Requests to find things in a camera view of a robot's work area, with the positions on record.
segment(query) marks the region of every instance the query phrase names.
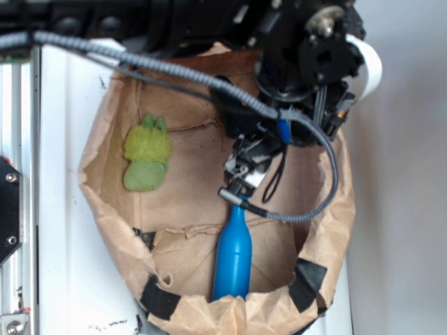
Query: black mechanical part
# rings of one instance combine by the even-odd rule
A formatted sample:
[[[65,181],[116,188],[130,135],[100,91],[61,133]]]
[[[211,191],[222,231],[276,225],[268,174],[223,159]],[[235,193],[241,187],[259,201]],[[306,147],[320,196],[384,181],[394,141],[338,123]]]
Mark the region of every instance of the black mechanical part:
[[[234,50],[262,50],[255,65],[260,100],[272,107],[302,110],[311,118],[316,92],[327,87],[328,101],[332,97],[339,99],[332,88],[340,85],[344,77],[355,76],[363,63],[359,50],[346,42],[346,35],[365,36],[352,0],[0,3],[0,34],[36,29],[86,38],[114,38],[130,51],[143,50],[159,58],[189,56],[216,41]],[[28,52],[22,48],[7,50],[2,55],[14,60],[27,58]],[[325,130],[325,124],[330,124],[327,134],[332,137],[344,118],[340,114],[338,118],[333,116],[339,112],[337,104],[327,103],[325,107],[321,128]],[[255,116],[234,117],[228,111],[224,114],[233,138],[240,133],[252,134],[258,123]],[[293,137],[296,145],[316,143],[299,126],[293,127]]]
[[[284,147],[279,136],[263,124],[256,126],[252,136],[239,138],[233,145],[232,158],[226,164],[228,190],[237,196],[252,196],[270,169],[273,158],[284,152]],[[251,179],[254,174],[261,176]]]
[[[225,80],[231,84],[231,81],[223,76],[217,78]],[[219,103],[219,111],[226,133],[233,139],[238,139],[241,135],[253,135],[256,126],[265,121],[254,111],[244,108],[243,104],[233,97],[216,89],[210,89],[211,96]]]
[[[0,158],[0,266],[21,243],[20,174]]]
[[[350,107],[351,104],[345,104],[345,101],[353,101],[353,94],[348,92],[348,84],[344,81],[338,81],[328,85],[327,96],[324,102],[323,118],[321,120],[321,129],[333,140],[339,127],[346,121],[349,109],[340,109],[344,106]],[[314,105],[316,93],[312,94],[300,103],[302,112],[309,117],[314,116]],[[291,133],[293,143],[300,147],[312,146],[318,144],[315,137],[303,126],[292,122]]]

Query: cable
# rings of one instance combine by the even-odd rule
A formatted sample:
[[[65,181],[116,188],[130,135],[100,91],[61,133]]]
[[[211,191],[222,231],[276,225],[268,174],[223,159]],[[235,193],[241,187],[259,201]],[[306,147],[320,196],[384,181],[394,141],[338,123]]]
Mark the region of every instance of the cable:
[[[295,223],[305,222],[319,215],[330,204],[335,194],[337,193],[339,183],[337,159],[335,157],[335,152],[328,136],[325,133],[317,131],[319,128],[313,123],[313,121],[309,117],[306,117],[303,114],[298,114],[290,110],[282,110],[281,117],[285,119],[290,119],[292,121],[296,121],[302,124],[303,126],[307,127],[314,134],[314,136],[321,143],[321,145],[325,147],[326,151],[328,152],[330,165],[332,167],[332,186],[330,192],[326,197],[326,199],[324,199],[324,201],[322,201],[322,203],[319,206],[317,206],[317,208],[306,214],[284,215],[278,213],[271,213],[259,207],[253,206],[246,200],[242,201],[241,207],[248,209],[249,211],[252,211],[258,215],[264,216],[266,218],[271,218],[276,221],[295,222]]]
[[[12,49],[14,47],[23,46],[26,45],[27,42],[28,42],[28,34],[25,32],[11,33],[5,36],[0,36],[0,50]],[[36,33],[34,33],[34,42],[40,45],[44,44],[56,45],[64,49],[77,50],[78,52],[83,52],[85,54],[89,52],[100,54],[112,59],[118,59],[124,62],[125,64],[130,64],[141,68],[148,68],[156,72],[167,73],[169,75],[180,77],[186,80],[191,80],[193,82],[204,84],[208,87],[212,87],[214,89],[223,91],[224,93],[232,96],[233,98],[238,99],[239,101],[245,103],[248,108],[256,111],[265,118],[285,119],[290,121],[296,121],[299,124],[302,124],[316,137],[316,139],[321,143],[321,145],[325,147],[326,151],[328,152],[330,164],[332,167],[332,187],[329,192],[329,195],[315,210],[307,214],[297,216],[270,213],[263,209],[259,209],[247,202],[249,207],[248,209],[253,212],[263,213],[265,214],[263,216],[273,218],[275,220],[302,222],[302,221],[308,221],[309,219],[321,213],[324,210],[324,208],[328,206],[330,201],[334,198],[338,187],[338,168],[334,149],[332,148],[329,137],[318,126],[316,126],[315,123],[313,123],[312,120],[306,115],[296,111],[288,111],[288,110],[282,110],[281,113],[279,113],[273,107],[267,106],[266,104],[260,102],[257,98],[233,86],[232,84],[224,82],[223,80],[216,79],[215,77],[212,77],[200,71],[193,70],[185,66],[181,66],[179,64],[167,63],[164,61],[160,61],[158,59],[152,59],[146,56],[131,54],[130,52],[126,51],[115,50],[110,47],[106,47],[104,45],[98,45],[92,43],[82,38],[60,36],[55,33],[48,33],[44,31],[37,31]]]
[[[245,107],[236,107],[236,106],[225,105],[223,103],[220,103],[217,99],[214,99],[211,96],[207,96],[206,94],[203,94],[200,91],[196,91],[194,89],[188,89],[181,85],[173,84],[172,82],[166,82],[164,80],[158,80],[158,79],[154,79],[151,77],[146,77],[145,75],[143,75],[139,72],[126,70],[125,68],[123,68],[121,66],[113,66],[113,65],[107,63],[106,61],[101,61],[100,59],[97,59],[89,54],[84,54],[82,52],[76,52],[73,50],[67,50],[67,51],[72,52],[73,54],[76,54],[82,58],[89,60],[89,61],[92,61],[98,65],[104,66],[104,67],[109,68],[113,71],[121,73],[127,77],[131,77],[133,79],[144,82],[145,84],[156,85],[156,86],[162,87],[164,89],[171,89],[173,91],[178,91],[183,94],[187,94],[190,96],[194,96],[196,98],[203,99],[203,100],[208,101],[209,103],[213,104],[217,108],[220,108],[222,110],[225,109],[225,111],[228,111],[231,113],[235,113],[238,115],[251,115],[251,113],[249,111],[247,111],[247,108],[245,108]]]

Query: blue plastic bottle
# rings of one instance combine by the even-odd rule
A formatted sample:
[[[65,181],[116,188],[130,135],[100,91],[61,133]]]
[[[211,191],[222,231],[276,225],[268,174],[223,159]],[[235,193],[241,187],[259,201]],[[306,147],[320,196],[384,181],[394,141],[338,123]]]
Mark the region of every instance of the blue plastic bottle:
[[[226,295],[245,299],[249,292],[250,269],[251,236],[245,222],[245,210],[234,204],[217,245],[213,300]]]

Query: paper bag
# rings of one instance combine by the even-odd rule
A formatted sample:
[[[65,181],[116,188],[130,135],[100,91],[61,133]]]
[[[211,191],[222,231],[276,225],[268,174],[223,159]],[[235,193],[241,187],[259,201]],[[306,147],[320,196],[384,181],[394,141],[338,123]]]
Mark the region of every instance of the paper bag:
[[[174,61],[225,75],[256,95],[256,56],[227,52]],[[207,93],[199,84],[141,71]],[[129,165],[123,143],[147,113],[166,118],[174,151],[159,188],[130,192],[122,183]],[[226,136],[219,112],[207,101],[115,74],[82,157],[80,185],[119,273],[149,312],[148,320],[172,335],[290,334],[332,303],[355,212],[349,155],[341,133],[334,141],[340,185],[330,206],[300,224],[247,213],[254,245],[250,293],[246,300],[224,297],[210,302],[217,239],[230,210],[217,191],[225,186],[224,163],[233,141]],[[265,207],[302,214],[324,199],[331,180],[321,147],[291,147],[277,193]],[[252,197],[254,204],[261,204],[264,188]],[[155,234],[150,248],[135,231]]]

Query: brown paper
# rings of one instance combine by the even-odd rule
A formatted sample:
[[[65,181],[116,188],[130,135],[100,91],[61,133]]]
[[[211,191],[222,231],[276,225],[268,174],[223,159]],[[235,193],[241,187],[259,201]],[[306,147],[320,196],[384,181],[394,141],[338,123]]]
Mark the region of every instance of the brown paper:
[[[229,52],[176,62],[226,75],[234,85],[256,95],[252,73],[256,56]],[[207,93],[199,84],[143,73]],[[166,118],[174,152],[158,189],[129,192],[122,185],[129,165],[123,157],[124,138],[148,112]],[[229,215],[228,203],[217,191],[225,186],[224,162],[232,144],[219,113],[208,102],[114,75],[82,157],[82,190],[132,295],[139,300],[149,276],[156,274],[162,289],[182,296],[169,321],[149,315],[149,321],[169,334],[290,334],[317,318],[318,308],[332,303],[354,217],[349,157],[341,134],[334,143],[341,177],[336,199],[312,222],[299,225],[247,214],[254,245],[251,293],[246,301],[225,297],[209,303],[217,239]],[[300,214],[328,194],[330,182],[330,165],[322,148],[291,147],[272,201],[261,205],[265,185],[251,201],[271,211]],[[151,253],[132,228],[156,232]],[[294,278],[297,252],[328,268],[320,297],[303,313],[287,287]]]

